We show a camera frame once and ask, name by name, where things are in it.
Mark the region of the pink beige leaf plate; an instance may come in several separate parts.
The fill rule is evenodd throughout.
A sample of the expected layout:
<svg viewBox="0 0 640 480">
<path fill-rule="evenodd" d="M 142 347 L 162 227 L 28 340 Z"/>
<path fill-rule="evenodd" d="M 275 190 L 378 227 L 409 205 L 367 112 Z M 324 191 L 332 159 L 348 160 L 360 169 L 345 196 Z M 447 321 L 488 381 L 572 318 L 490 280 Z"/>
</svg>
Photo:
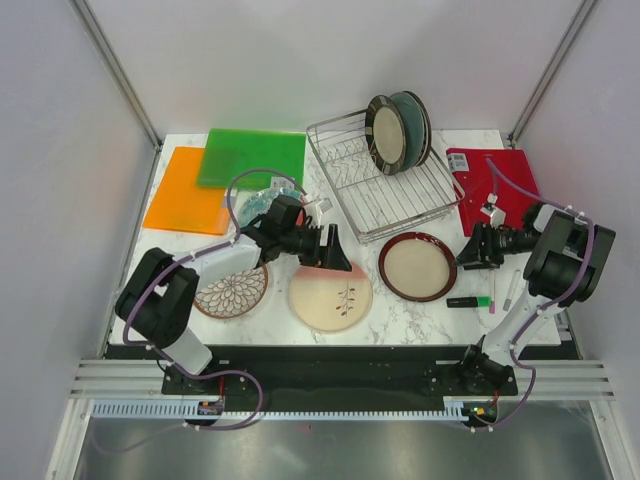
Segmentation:
<svg viewBox="0 0 640 480">
<path fill-rule="evenodd" d="M 290 281 L 288 299 L 303 324 L 333 334 L 352 328 L 368 315 L 373 289 L 355 262 L 350 272 L 301 266 Z"/>
</svg>

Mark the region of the dark red rimmed beige plate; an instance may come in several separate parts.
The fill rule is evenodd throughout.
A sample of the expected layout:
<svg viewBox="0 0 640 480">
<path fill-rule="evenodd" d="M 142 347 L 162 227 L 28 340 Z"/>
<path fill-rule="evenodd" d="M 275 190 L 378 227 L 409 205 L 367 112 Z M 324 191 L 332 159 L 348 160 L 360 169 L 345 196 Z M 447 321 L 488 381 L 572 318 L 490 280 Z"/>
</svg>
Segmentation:
<svg viewBox="0 0 640 480">
<path fill-rule="evenodd" d="M 399 234 L 387 241 L 379 254 L 378 270 L 389 290 L 413 302 L 437 300 L 457 280 L 455 259 L 448 246 L 422 232 Z"/>
</svg>

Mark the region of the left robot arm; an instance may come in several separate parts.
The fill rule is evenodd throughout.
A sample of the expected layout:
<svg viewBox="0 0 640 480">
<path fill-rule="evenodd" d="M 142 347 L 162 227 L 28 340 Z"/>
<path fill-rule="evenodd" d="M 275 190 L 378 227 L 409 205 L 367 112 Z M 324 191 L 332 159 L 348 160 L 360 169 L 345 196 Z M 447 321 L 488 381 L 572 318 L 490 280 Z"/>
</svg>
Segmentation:
<svg viewBox="0 0 640 480">
<path fill-rule="evenodd" d="M 327 199 L 311 203 L 286 195 L 272 200 L 267 211 L 245 226 L 234 220 L 228 239 L 180 258 L 156 247 L 142 256 L 114 307 L 125 322 L 123 341 L 133 342 L 135 330 L 149 347 L 184 375 L 198 393 L 208 393 L 219 382 L 212 353 L 189 329 L 196 294 L 203 287 L 231 275 L 254 270 L 287 254 L 306 267 L 352 270 L 339 240 L 338 225 L 321 222 L 331 208 Z"/>
</svg>

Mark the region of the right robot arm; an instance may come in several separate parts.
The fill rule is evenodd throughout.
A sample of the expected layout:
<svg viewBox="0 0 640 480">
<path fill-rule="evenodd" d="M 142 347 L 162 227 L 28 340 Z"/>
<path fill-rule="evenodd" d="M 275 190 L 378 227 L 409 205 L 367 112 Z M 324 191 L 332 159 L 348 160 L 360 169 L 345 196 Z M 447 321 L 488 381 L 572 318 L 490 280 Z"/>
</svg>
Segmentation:
<svg viewBox="0 0 640 480">
<path fill-rule="evenodd" d="M 593 294 L 612 250 L 616 232 L 569 207 L 537 202 L 523 227 L 478 222 L 456 264 L 465 270 L 496 269 L 508 254 L 527 253 L 525 286 L 500 324 L 470 345 L 452 373 L 467 392 L 501 392 L 540 328 L 572 304 Z"/>
</svg>

